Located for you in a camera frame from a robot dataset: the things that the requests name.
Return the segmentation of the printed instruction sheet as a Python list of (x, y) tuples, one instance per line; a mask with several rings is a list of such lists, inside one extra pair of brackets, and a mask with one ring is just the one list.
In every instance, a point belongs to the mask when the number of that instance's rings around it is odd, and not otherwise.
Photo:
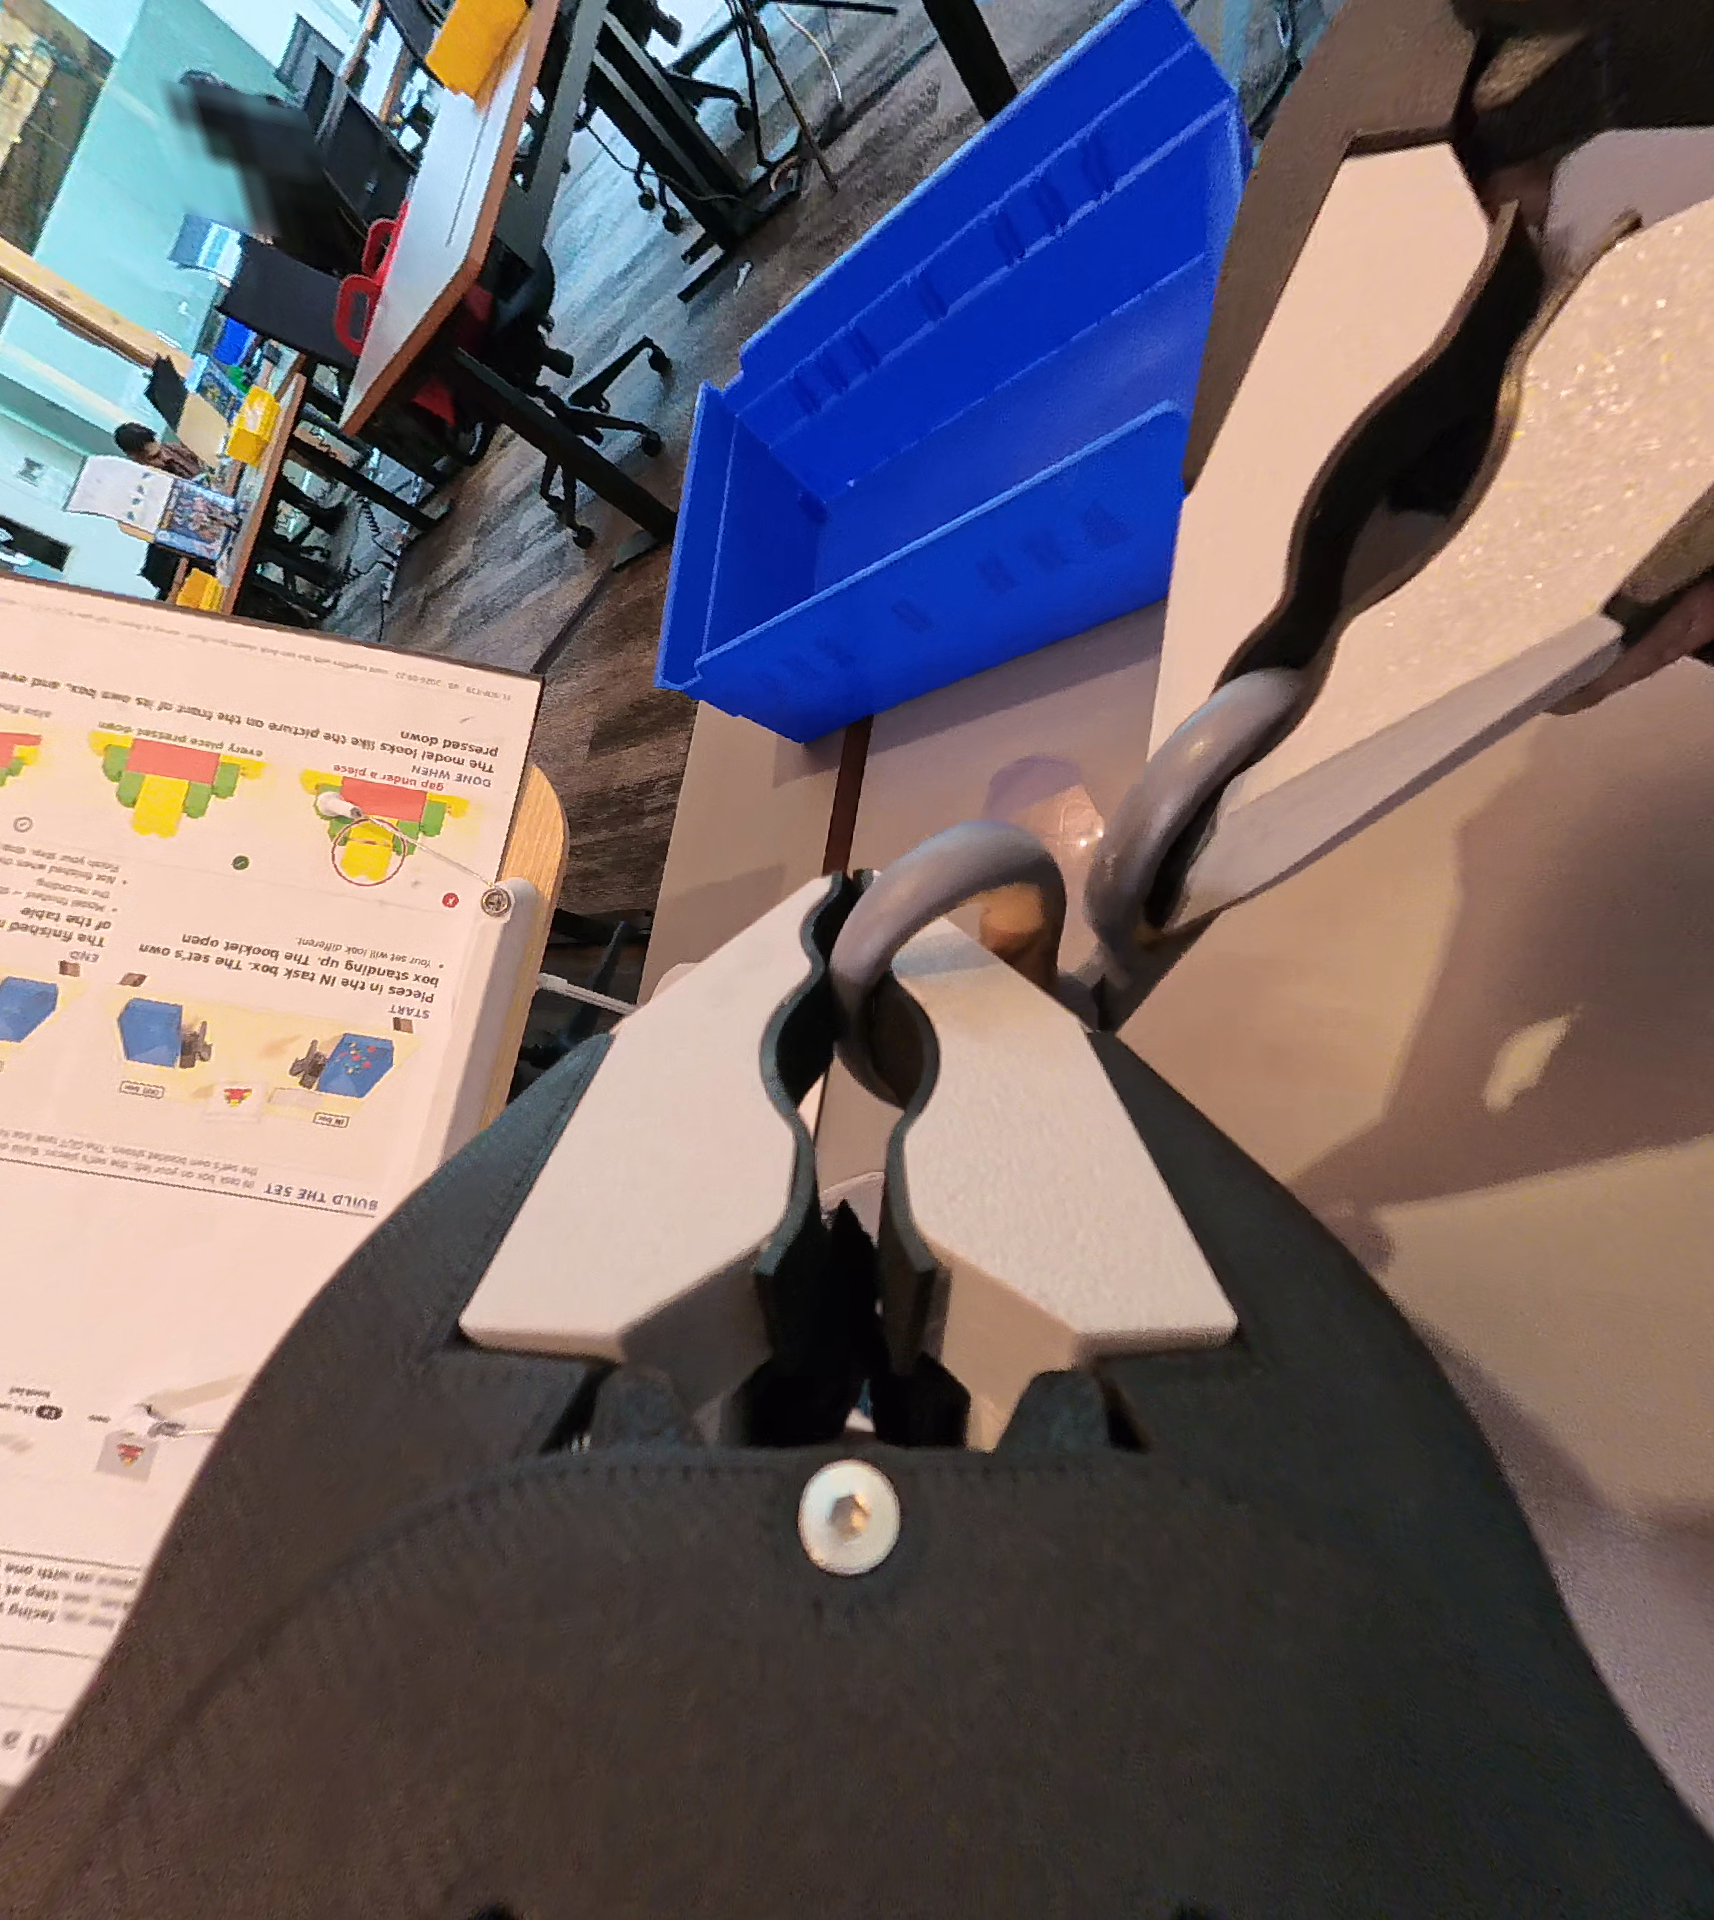
[(543, 685), (0, 572), (0, 1785), (438, 1165)]

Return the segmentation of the blue storage bin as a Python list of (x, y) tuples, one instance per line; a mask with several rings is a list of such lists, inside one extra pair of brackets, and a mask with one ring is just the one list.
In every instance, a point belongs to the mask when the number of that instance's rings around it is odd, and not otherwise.
[(699, 389), (655, 685), (811, 740), (1159, 600), (1248, 162), (1113, 7)]

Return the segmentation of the wooden office desk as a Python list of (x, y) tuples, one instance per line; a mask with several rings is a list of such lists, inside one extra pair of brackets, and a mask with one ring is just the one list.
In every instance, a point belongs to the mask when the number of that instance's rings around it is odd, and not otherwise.
[(562, 477), (629, 516), (642, 539), (667, 542), (678, 526), (673, 506), (451, 337), (497, 236), (511, 251), (543, 251), (604, 16), (604, 4), (576, 4), (526, 191), (511, 191), (511, 161), (554, 34), (554, 3), (530, 4), (478, 100), (445, 93), (438, 104), (401, 230), (389, 247), (389, 272), (372, 302), (340, 426), (367, 441), (372, 423), (391, 401), (406, 399), (423, 379), (442, 376), (480, 421), (504, 426), (538, 454), (553, 455)]

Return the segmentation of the yellow bin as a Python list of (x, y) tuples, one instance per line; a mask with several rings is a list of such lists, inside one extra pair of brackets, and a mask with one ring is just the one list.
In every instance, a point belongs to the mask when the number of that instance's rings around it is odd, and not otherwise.
[(480, 101), (526, 16), (530, 3), (447, 3), (423, 64), (442, 90)]

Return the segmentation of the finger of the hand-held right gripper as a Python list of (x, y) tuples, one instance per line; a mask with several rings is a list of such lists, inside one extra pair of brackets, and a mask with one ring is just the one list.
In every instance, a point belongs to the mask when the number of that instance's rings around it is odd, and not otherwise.
[[(1637, 622), (1626, 580), (1714, 492), (1714, 196), (1653, 227), (1626, 209), (1547, 297), (1556, 315), (1530, 384), (1546, 389), (1553, 465), (1527, 505), (1547, 520), (1556, 562), (1535, 570), (1535, 610), (1556, 605), (1553, 708), (1619, 656)], [(1485, 421), (1476, 399), (1387, 480), (1342, 604), (1374, 596), (1439, 539), (1479, 469)], [(1176, 931), (1269, 892), (1456, 768), (1271, 766), (1297, 716), (1179, 847)]]
[[(1458, 766), (1556, 697), (1547, 343), (1532, 232), (1491, 221), (1447, 144), (1346, 158), (1188, 487), (1150, 745), (1219, 688), (1300, 668), (1271, 766)], [(1481, 461), (1439, 539), (1339, 600), (1387, 480), (1475, 401)]]

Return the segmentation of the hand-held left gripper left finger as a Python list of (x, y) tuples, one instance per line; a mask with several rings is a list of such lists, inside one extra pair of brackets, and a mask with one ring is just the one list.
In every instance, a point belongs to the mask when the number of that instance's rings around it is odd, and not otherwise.
[(461, 1312), (478, 1347), (662, 1374), (687, 1410), (773, 1353), (758, 1260), (815, 1211), (785, 1069), (822, 986), (843, 880), (819, 875), (631, 1011)]

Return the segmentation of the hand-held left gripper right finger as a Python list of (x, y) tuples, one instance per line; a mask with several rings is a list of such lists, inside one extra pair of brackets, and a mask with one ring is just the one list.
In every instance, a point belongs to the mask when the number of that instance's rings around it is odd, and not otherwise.
[(1095, 1360), (1237, 1328), (1085, 1020), (992, 954), (899, 954), (937, 1075), (901, 1134), (901, 1192), (937, 1257), (929, 1347), (971, 1410)]

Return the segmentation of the person's right hand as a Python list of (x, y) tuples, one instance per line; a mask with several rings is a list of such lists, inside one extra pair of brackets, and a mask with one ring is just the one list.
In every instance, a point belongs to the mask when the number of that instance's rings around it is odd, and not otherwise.
[(1681, 660), (1714, 647), (1714, 580), (1687, 589), (1633, 647), (1615, 660), (1616, 688), (1639, 685)]

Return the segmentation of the yellow-handled scissors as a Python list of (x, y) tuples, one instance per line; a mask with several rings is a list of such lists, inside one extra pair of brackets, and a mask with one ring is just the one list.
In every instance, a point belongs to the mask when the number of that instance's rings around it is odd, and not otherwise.
[(967, 898), (1009, 889), (1032, 898), (1019, 913), (1016, 972), (1090, 1032), (1121, 1028), (1183, 949), (1174, 909), (1179, 847), (1224, 786), (1280, 739), (1304, 688), (1304, 671), (1290, 668), (1233, 678), (1148, 759), (1085, 875), (1095, 949), (1078, 972), (1058, 968), (1067, 880), (1032, 829), (992, 819), (953, 824), (874, 870), (827, 954), (846, 1069), (884, 1081), (870, 1009), (906, 941)]

